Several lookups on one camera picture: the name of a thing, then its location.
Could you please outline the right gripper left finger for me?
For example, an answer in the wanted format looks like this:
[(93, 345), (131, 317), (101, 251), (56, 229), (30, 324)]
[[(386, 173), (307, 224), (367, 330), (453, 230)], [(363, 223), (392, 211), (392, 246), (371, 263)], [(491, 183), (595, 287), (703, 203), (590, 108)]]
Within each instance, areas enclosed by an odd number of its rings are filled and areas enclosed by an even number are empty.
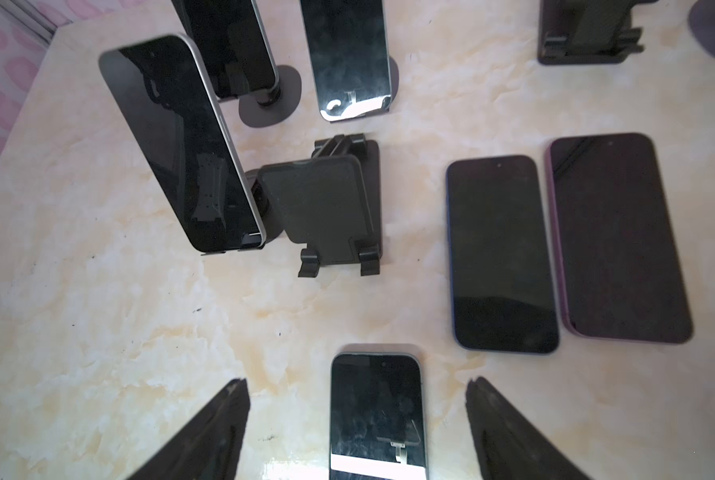
[(249, 411), (247, 381), (231, 380), (130, 477), (235, 478)]

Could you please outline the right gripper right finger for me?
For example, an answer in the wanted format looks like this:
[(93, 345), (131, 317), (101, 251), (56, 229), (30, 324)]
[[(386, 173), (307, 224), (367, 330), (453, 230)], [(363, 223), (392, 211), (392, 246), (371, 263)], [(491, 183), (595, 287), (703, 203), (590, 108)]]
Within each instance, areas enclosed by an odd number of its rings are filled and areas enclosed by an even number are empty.
[(467, 418), (485, 479), (587, 479), (491, 382), (469, 381)]

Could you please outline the black phone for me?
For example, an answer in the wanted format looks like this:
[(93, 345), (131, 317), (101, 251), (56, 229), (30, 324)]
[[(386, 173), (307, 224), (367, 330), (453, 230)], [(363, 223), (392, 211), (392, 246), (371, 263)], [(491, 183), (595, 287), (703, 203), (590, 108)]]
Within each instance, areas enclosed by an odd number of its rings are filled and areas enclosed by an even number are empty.
[(453, 336), (468, 350), (549, 354), (557, 304), (537, 164), (457, 160), (445, 172)]
[(381, 0), (301, 0), (318, 110), (328, 122), (389, 110), (391, 56)]
[(195, 43), (167, 34), (105, 51), (98, 66), (192, 247), (261, 248), (262, 216)]
[(429, 477), (417, 358), (338, 354), (331, 364), (329, 406), (330, 479)]
[(255, 1), (173, 0), (172, 5), (197, 45), (218, 99), (277, 88), (276, 65)]

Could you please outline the purple phone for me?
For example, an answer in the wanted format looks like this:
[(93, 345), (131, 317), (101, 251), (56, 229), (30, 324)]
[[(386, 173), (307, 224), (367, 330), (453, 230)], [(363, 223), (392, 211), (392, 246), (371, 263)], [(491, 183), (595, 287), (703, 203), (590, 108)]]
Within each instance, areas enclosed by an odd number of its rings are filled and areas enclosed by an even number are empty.
[(569, 330), (634, 342), (691, 340), (693, 318), (651, 138), (559, 138), (549, 145), (547, 180)]

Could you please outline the black folding phone stand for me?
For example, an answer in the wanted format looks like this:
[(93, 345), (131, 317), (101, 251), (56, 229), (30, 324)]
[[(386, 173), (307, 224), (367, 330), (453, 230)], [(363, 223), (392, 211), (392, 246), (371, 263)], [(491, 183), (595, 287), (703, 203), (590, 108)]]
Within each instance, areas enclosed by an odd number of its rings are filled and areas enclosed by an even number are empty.
[(639, 0), (543, 0), (537, 60), (547, 66), (619, 64), (645, 51), (631, 24)]

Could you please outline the left corner aluminium post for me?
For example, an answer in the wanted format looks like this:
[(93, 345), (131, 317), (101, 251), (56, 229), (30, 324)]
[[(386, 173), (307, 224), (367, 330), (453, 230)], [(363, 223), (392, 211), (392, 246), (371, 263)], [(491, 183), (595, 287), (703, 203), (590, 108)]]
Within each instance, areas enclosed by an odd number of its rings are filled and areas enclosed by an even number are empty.
[(0, 14), (44, 46), (49, 46), (58, 28), (31, 1), (0, 0)]

